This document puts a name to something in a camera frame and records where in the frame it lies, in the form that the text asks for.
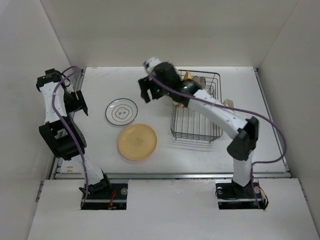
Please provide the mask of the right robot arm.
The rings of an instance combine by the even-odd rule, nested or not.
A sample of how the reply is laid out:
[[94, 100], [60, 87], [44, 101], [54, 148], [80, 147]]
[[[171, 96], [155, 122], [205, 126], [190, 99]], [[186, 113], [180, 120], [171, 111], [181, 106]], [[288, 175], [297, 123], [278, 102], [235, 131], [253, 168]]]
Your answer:
[[138, 81], [141, 97], [146, 103], [163, 96], [185, 108], [198, 112], [220, 127], [231, 139], [227, 152], [233, 158], [232, 193], [243, 197], [252, 183], [251, 164], [259, 137], [256, 117], [244, 118], [213, 98], [194, 80], [181, 80], [176, 68], [156, 57], [143, 63], [147, 73]]

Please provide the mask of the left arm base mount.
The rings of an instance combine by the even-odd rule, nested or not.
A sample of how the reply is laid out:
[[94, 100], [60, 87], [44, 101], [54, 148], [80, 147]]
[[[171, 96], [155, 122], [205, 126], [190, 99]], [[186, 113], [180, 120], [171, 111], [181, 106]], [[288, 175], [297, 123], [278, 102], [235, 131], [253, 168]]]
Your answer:
[[126, 210], [128, 197], [128, 183], [111, 183], [111, 190], [103, 190], [96, 195], [88, 195], [85, 198], [85, 189], [80, 187], [82, 192], [81, 210]]

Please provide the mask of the pink plate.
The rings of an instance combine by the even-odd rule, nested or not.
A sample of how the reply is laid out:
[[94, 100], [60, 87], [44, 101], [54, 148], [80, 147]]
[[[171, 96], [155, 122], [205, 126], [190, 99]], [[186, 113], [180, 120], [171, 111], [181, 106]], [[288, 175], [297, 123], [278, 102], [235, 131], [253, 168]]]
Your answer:
[[148, 159], [156, 148], [129, 149], [124, 152], [124, 157], [132, 162], [142, 162]]

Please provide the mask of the grey patterned plate in rack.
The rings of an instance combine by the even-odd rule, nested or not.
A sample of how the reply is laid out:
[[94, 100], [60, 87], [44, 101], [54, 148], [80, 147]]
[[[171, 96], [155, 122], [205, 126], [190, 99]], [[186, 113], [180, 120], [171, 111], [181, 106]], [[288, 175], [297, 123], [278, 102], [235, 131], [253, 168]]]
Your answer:
[[206, 88], [206, 78], [205, 78], [205, 77], [203, 77], [203, 76], [201, 76], [201, 77], [199, 77], [199, 76], [194, 76], [194, 77], [193, 77], [193, 80], [194, 80], [195, 82], [197, 82], [202, 89], [205, 89], [205, 88]]

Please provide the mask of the tan yellow plate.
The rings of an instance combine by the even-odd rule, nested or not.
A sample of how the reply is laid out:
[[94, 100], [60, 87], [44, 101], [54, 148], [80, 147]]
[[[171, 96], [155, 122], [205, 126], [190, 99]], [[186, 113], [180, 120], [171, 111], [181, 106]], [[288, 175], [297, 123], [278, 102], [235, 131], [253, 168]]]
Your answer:
[[192, 74], [191, 74], [191, 72], [190, 71], [186, 71], [185, 72], [185, 75], [184, 75], [184, 77], [183, 77], [183, 80], [185, 81], [185, 80], [191, 80], [193, 78], [193, 76], [192, 76]]

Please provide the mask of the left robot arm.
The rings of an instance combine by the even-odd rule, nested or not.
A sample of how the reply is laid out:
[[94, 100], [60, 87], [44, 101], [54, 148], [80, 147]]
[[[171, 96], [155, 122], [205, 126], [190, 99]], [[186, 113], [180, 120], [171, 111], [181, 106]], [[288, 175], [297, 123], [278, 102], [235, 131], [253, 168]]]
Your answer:
[[71, 116], [88, 107], [80, 90], [69, 91], [65, 81], [70, 78], [54, 68], [37, 78], [36, 88], [41, 92], [45, 105], [45, 120], [39, 133], [55, 157], [68, 162], [85, 179], [80, 188], [84, 196], [107, 198], [113, 190], [107, 175], [93, 166], [85, 157], [87, 142]]

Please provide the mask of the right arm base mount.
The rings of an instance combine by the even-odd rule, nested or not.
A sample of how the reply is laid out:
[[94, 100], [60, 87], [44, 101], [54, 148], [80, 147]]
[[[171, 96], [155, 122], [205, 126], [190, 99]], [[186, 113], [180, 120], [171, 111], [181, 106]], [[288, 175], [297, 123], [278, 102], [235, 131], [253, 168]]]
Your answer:
[[233, 181], [216, 182], [215, 195], [220, 210], [266, 210], [269, 199], [258, 181], [242, 187]]

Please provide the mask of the white plate with dark rim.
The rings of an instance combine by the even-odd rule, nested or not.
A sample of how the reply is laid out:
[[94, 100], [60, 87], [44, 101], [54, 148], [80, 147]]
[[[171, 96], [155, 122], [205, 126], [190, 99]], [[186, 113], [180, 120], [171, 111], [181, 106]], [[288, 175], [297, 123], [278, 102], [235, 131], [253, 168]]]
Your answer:
[[106, 120], [114, 126], [132, 123], [138, 115], [138, 106], [128, 98], [118, 98], [108, 104], [105, 110]]

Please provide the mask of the beige cutlery holder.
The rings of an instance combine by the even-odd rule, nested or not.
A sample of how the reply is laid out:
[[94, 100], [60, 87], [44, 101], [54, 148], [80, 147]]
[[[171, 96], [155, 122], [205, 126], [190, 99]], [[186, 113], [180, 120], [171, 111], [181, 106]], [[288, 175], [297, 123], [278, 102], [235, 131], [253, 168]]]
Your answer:
[[234, 102], [230, 99], [225, 99], [222, 104], [226, 107], [230, 107], [230, 108], [234, 107]]

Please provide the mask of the orange yellow plate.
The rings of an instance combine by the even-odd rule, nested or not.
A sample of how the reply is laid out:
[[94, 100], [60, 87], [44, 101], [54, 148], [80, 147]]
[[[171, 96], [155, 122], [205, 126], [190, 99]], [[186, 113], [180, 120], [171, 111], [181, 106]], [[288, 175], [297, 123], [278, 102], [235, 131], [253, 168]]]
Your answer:
[[158, 144], [156, 132], [142, 123], [126, 127], [117, 140], [118, 150], [123, 157], [131, 161], [142, 161], [150, 157]]

